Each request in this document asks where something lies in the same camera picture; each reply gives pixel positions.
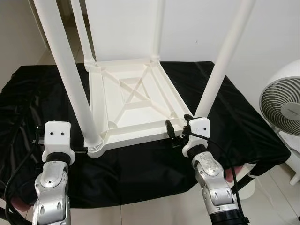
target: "fan grille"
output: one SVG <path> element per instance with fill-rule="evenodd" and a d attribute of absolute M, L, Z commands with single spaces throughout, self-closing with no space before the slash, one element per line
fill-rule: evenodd
<path fill-rule="evenodd" d="M 300 104 L 300 78 L 287 78 L 268 86 L 261 96 L 261 109 L 266 119 L 282 131 L 300 136 L 300 121 L 282 115 L 286 103 Z"/>

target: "black cable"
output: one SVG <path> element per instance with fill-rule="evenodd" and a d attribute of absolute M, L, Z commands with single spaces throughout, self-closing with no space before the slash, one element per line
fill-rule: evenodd
<path fill-rule="evenodd" d="M 13 192 L 10 193 L 10 196 L 14 196 L 17 190 L 18 190 L 18 188 L 15 188 L 15 189 L 13 190 Z M 3 213 L 3 216 L 4 216 L 4 217 L 2 217 L 2 219 L 7 220 L 7 218 L 6 218 L 6 216 L 5 216 L 5 208 L 4 208 L 4 209 L 3 209 L 3 208 L 0 208 L 0 211 L 1 211 L 1 210 L 4 211 L 4 213 Z M 16 215 L 15 215 L 14 213 L 12 213 L 12 212 L 9 212 L 9 215 L 10 215 L 10 217 L 13 217 L 13 221 L 15 221 L 15 223 L 17 223 L 17 224 L 20 224 L 20 225 L 31 225 L 31 222 L 30 222 L 30 221 L 27 221 L 27 220 L 25 221 L 23 216 L 22 216 L 22 217 L 16 216 Z"/>
<path fill-rule="evenodd" d="M 23 161 L 20 163 L 20 165 L 17 167 L 17 169 L 15 170 L 13 175 L 10 177 L 10 179 L 8 180 L 8 182 L 6 184 L 6 187 L 5 187 L 5 191 L 4 191 L 4 197 L 5 197 L 5 201 L 6 201 L 5 216 L 6 216 L 7 221 L 12 225 L 16 225 L 16 223 L 11 219 L 9 210 L 11 210 L 14 214 L 16 214 L 19 218 L 21 218 L 24 221 L 24 223 L 28 223 L 28 221 L 13 207 L 12 203 L 10 202 L 10 197 L 11 196 L 9 195 L 9 189 L 10 189 L 10 186 L 11 186 L 12 182 L 14 181 L 16 175 L 19 173 L 20 169 L 23 167 L 25 162 L 29 159 L 29 157 L 32 155 L 32 153 L 36 149 L 36 147 L 38 145 L 38 141 L 39 141 L 39 134 L 37 132 L 36 133 L 36 140 L 34 142 L 33 147 L 27 153 L 27 155 L 25 156 Z"/>
<path fill-rule="evenodd" d="M 5 183 L 0 180 L 0 184 L 3 186 L 0 188 L 0 198 L 4 195 Z"/>
<path fill-rule="evenodd" d="M 19 218 L 15 217 L 13 213 L 9 213 L 11 217 L 14 218 L 14 221 L 19 224 L 19 225 L 31 225 L 31 223 L 28 221 L 28 223 L 24 224 L 24 222 L 22 220 L 20 220 Z M 5 209 L 0 207 L 0 218 L 6 220 L 5 217 Z"/>
<path fill-rule="evenodd" d="M 240 195 L 239 195 L 239 189 L 238 189 L 238 182 L 236 180 L 236 173 L 235 173 L 233 164 L 232 164 L 230 158 L 227 155 L 227 152 L 218 143 L 216 143 L 215 141 L 211 140 L 208 137 L 205 137 L 205 136 L 202 136 L 202 135 L 197 135 L 197 134 L 194 134 L 194 133 L 189 133 L 188 135 L 199 137 L 199 138 L 202 138 L 206 141 L 209 141 L 209 142 L 215 144 L 223 152 L 223 154 L 225 155 L 227 161 L 229 162 L 229 165 L 230 165 L 230 168 L 231 168 L 231 171 L 232 171 L 233 182 L 234 182 L 234 186 L 235 186 L 235 189 L 236 189 L 236 193 L 235 193 L 236 194 L 236 201 L 237 201 L 238 207 L 240 209 L 241 215 L 243 216 L 243 218 L 245 218 L 244 213 L 243 213 L 243 209 L 242 209 L 242 206 L 241 206 L 241 203 L 240 203 Z"/>

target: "red cloth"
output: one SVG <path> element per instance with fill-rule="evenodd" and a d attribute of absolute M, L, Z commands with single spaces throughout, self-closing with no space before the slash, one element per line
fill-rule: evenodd
<path fill-rule="evenodd" d="M 19 210 L 21 212 L 26 212 L 27 210 L 30 209 L 30 205 L 27 205 L 25 202 L 23 202 L 21 198 L 13 197 L 11 199 L 11 203 L 16 210 Z"/>
<path fill-rule="evenodd" d="M 239 174 L 239 172 L 242 168 L 243 168 L 243 166 L 235 166 L 234 167 L 236 175 Z M 233 173 L 230 168 L 225 170 L 225 174 L 226 174 L 226 181 L 233 182 Z"/>

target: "white tile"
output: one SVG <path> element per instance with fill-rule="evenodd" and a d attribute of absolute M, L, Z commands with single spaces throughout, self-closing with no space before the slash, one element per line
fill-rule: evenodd
<path fill-rule="evenodd" d="M 76 56 L 75 62 L 76 63 L 83 63 L 83 61 L 84 61 L 83 50 L 82 50 L 82 48 L 80 48 L 78 50 L 78 54 Z"/>
<path fill-rule="evenodd" d="M 243 166 L 240 172 L 237 174 L 236 179 L 239 181 L 242 179 L 246 174 L 250 172 L 251 167 Z M 229 186 L 232 188 L 234 182 L 227 182 Z M 250 198 L 255 193 L 255 180 L 252 180 L 248 183 L 242 190 L 239 191 L 240 199 L 244 200 Z"/>
<path fill-rule="evenodd" d="M 72 225 L 121 225 L 121 207 L 71 209 Z"/>
<path fill-rule="evenodd" d="M 33 216 L 33 206 L 31 206 L 31 208 L 27 211 L 26 219 L 27 219 L 28 221 L 31 221 L 31 222 L 32 222 L 32 216 Z"/>
<path fill-rule="evenodd" d="M 272 198 L 275 209 L 273 209 L 268 198 L 263 193 L 259 182 L 256 180 L 256 190 L 254 195 L 241 202 L 244 214 L 249 218 L 250 224 L 285 225 L 286 223 L 281 220 L 276 213 L 279 212 L 286 221 L 298 225 L 299 223 L 297 222 L 298 219 L 296 214 L 269 173 L 267 172 L 259 176 L 259 181 Z"/>
<path fill-rule="evenodd" d="M 273 198 L 276 209 L 289 222 L 297 223 L 296 214 L 268 173 L 260 181 Z M 259 185 L 249 199 L 242 201 L 245 216 L 253 225 L 283 225 Z M 179 195 L 122 206 L 123 225 L 198 225 L 211 224 L 199 185 Z"/>
<path fill-rule="evenodd" d="M 253 168 L 255 165 L 256 163 L 255 164 L 245 163 L 245 166 L 248 168 Z"/>
<path fill-rule="evenodd" d="M 0 199 L 0 207 L 4 208 L 5 209 L 5 201 L 3 199 Z M 26 217 L 26 214 L 27 214 L 27 211 L 25 212 L 22 212 L 20 210 L 18 210 L 18 212 L 25 218 Z M 0 225 L 8 225 L 9 222 L 7 222 L 6 220 L 3 220 L 3 219 L 0 219 Z"/>
<path fill-rule="evenodd" d="M 199 185 L 188 192 L 122 205 L 122 225 L 211 224 Z"/>
<path fill-rule="evenodd" d="M 77 28 L 76 27 L 66 27 L 65 30 L 66 30 L 67 38 L 69 40 L 71 48 L 79 49 L 80 39 L 79 39 Z"/>
<path fill-rule="evenodd" d="M 74 59 L 76 59 L 79 48 L 71 48 Z M 46 50 L 38 65 L 55 65 L 55 60 L 50 50 Z"/>
<path fill-rule="evenodd" d="M 269 173 L 294 209 L 294 212 L 300 216 L 300 182 L 294 186 L 290 185 L 290 179 L 295 172 L 284 163 L 275 166 Z"/>
<path fill-rule="evenodd" d="M 0 207 L 5 209 L 5 204 L 5 201 L 3 199 L 0 199 Z M 9 222 L 4 219 L 0 219 L 0 225 L 9 225 Z"/>

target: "white wall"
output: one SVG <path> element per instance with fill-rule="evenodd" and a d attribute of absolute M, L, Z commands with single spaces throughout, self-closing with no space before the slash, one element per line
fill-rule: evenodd
<path fill-rule="evenodd" d="M 0 0 L 0 89 L 22 65 L 35 65 L 45 52 L 28 0 Z"/>
<path fill-rule="evenodd" d="M 240 0 L 167 0 L 162 61 L 215 61 Z M 154 0 L 86 0 L 97 60 L 149 56 Z M 257 0 L 227 75 L 259 111 L 268 79 L 300 58 L 299 0 Z"/>

